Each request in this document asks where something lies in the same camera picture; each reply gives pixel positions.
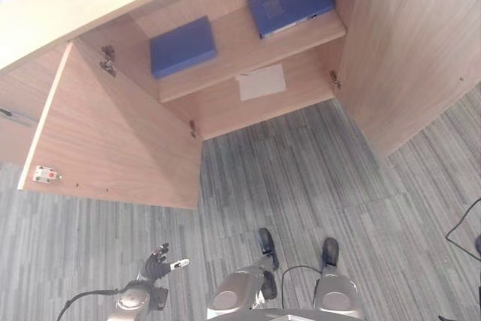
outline floor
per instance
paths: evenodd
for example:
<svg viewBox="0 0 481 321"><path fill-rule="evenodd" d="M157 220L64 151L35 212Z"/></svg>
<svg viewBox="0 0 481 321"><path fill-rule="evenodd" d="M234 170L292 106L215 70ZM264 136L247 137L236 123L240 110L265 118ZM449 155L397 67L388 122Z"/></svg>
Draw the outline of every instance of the floor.
<svg viewBox="0 0 481 321"><path fill-rule="evenodd" d="M481 85L381 162L327 101L205 142L197 211L17 192L20 168L0 163L0 320L55 319L78 292L123 286L166 241L192 264L163 280L168 305L149 319L202 320L222 278L259 255L262 226L281 271L317 266L336 237L369 320L479 320L479 263L443 236L481 196L480 140ZM479 220L481 204L453 235L473 252ZM286 280L286 305L309 307L316 275ZM112 309L90 296L64 318Z"/></svg>

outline sheet of paper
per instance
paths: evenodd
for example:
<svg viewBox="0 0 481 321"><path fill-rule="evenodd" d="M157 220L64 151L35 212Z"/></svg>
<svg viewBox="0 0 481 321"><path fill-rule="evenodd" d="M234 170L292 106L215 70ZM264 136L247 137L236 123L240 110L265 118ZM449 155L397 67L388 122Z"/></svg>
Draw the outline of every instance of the sheet of paper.
<svg viewBox="0 0 481 321"><path fill-rule="evenodd" d="M286 90L282 64L239 74L235 79L239 82L241 101Z"/></svg>

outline blue binder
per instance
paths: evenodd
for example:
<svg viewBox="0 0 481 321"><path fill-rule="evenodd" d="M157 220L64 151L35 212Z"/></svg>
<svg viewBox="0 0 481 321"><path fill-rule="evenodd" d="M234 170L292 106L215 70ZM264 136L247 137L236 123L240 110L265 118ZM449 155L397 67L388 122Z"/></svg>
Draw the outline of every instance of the blue binder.
<svg viewBox="0 0 481 321"><path fill-rule="evenodd" d="M207 17L150 39L150 64L155 78L181 71L217 55Z"/></svg>
<svg viewBox="0 0 481 321"><path fill-rule="evenodd" d="M261 38L334 9L333 0L247 0Z"/></svg>

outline door latch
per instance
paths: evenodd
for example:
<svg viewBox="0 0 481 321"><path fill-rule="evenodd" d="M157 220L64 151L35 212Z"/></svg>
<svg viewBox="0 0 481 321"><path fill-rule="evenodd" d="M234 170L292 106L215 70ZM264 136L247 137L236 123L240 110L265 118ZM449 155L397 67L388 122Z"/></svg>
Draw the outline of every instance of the door latch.
<svg viewBox="0 0 481 321"><path fill-rule="evenodd" d="M33 175L35 182L50 183L53 180L61 180L62 176L58 174L53 168L38 165Z"/></svg>
<svg viewBox="0 0 481 321"><path fill-rule="evenodd" d="M102 47L102 54L104 54L104 60L100 61L100 68L104 69L112 77L116 76L115 69L113 69L113 63L115 62L115 49L111 45Z"/></svg>

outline robotic hand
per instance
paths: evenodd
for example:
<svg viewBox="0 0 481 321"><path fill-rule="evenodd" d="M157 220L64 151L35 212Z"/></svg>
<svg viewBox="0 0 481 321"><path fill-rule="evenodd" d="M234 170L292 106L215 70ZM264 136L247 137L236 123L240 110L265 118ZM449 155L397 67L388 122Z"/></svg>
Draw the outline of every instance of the robotic hand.
<svg viewBox="0 0 481 321"><path fill-rule="evenodd" d="M144 263L137 280L130 282L125 292L117 299L115 311L108 321L139 321L149 311L161 311L167 301L168 289L155 283L176 268L187 266L189 259L165 263L168 244L155 249Z"/></svg>

